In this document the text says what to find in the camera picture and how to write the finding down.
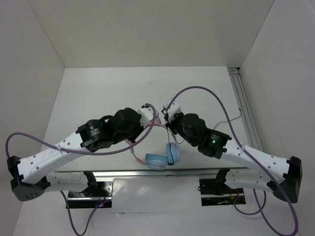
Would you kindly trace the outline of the pink blue cat-ear headphones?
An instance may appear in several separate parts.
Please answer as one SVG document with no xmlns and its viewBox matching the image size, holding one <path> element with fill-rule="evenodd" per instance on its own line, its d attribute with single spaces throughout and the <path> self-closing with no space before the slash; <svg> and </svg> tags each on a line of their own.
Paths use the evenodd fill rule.
<svg viewBox="0 0 315 236">
<path fill-rule="evenodd" d="M 181 161 L 182 159 L 181 149 L 177 141 L 176 135 L 173 134 L 172 131 L 170 131 L 165 125 L 161 123 L 159 117 L 155 119 L 154 126 L 164 128 L 167 131 L 168 143 L 166 144 L 165 147 L 166 155 L 147 153 L 145 155 L 145 160 L 143 161 L 137 157 L 137 155 L 134 152 L 134 148 L 131 148 L 129 151 L 138 163 L 152 170 L 162 171 L 165 169 L 166 166 L 173 166 Z"/>
</svg>

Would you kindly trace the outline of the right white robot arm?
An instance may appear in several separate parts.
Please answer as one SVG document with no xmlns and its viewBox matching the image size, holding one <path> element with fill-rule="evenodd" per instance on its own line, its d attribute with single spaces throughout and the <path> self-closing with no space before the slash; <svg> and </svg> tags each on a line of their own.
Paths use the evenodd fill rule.
<svg viewBox="0 0 315 236">
<path fill-rule="evenodd" d="M 166 126 L 182 137 L 192 147 L 207 157 L 231 161 L 248 169 L 255 170 L 250 175 L 231 169 L 219 170 L 215 188 L 221 193 L 232 188 L 252 188 L 269 191 L 284 201 L 298 201 L 301 180 L 302 161 L 292 156 L 290 158 L 276 157 L 237 143 L 228 134 L 210 129 L 197 114 L 165 115 Z"/>
</svg>

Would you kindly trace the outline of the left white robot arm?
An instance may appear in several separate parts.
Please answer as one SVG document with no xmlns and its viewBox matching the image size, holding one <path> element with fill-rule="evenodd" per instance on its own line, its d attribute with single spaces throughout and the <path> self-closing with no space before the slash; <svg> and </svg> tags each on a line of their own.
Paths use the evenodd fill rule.
<svg viewBox="0 0 315 236">
<path fill-rule="evenodd" d="M 11 189 L 21 202 L 33 200 L 48 191 L 75 191 L 92 196 L 98 183 L 91 171 L 59 173 L 57 168 L 85 155 L 98 155 L 125 140 L 136 144 L 136 138 L 149 125 L 155 112 L 149 107 L 138 111 L 118 110 L 113 116 L 92 119 L 78 127 L 69 137 L 27 158 L 11 156 L 7 160 L 13 179 Z"/>
</svg>

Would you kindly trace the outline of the aluminium rail at right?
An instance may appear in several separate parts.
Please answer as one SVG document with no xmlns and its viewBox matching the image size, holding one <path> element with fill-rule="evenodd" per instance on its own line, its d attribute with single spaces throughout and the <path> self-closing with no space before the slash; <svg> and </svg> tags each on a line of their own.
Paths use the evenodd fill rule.
<svg viewBox="0 0 315 236">
<path fill-rule="evenodd" d="M 245 127 L 249 145 L 257 150 L 263 151 L 258 131 L 253 120 L 245 88 L 240 76 L 240 69 L 236 67 L 230 67 L 228 68 L 228 73 L 232 82 L 238 106 L 242 111 L 242 122 Z"/>
</svg>

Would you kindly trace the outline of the aluminium rail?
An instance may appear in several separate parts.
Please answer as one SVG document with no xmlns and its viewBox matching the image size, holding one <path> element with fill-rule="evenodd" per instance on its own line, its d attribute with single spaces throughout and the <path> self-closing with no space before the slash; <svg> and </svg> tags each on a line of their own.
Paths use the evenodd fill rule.
<svg viewBox="0 0 315 236">
<path fill-rule="evenodd" d="M 215 177 L 221 168 L 207 169 L 171 169 L 171 170 L 135 170 L 135 171 L 93 171 L 97 181 L 114 178 L 137 177 Z"/>
<path fill-rule="evenodd" d="M 245 127 L 249 145 L 257 150 L 263 151 L 258 131 L 253 120 L 245 88 L 240 76 L 240 69 L 236 67 L 230 67 L 228 68 L 228 73 L 232 82 L 238 106 L 242 111 L 242 122 Z"/>
</svg>

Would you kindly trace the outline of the aluminium rail at front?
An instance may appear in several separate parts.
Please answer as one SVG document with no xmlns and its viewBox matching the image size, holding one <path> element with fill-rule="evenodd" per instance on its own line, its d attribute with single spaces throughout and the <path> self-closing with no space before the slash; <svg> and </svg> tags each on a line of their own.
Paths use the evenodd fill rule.
<svg viewBox="0 0 315 236">
<path fill-rule="evenodd" d="M 137 177 L 215 177 L 221 168 L 207 169 L 171 169 L 171 170 L 135 170 L 135 171 L 93 171 L 97 181 L 114 178 Z"/>
</svg>

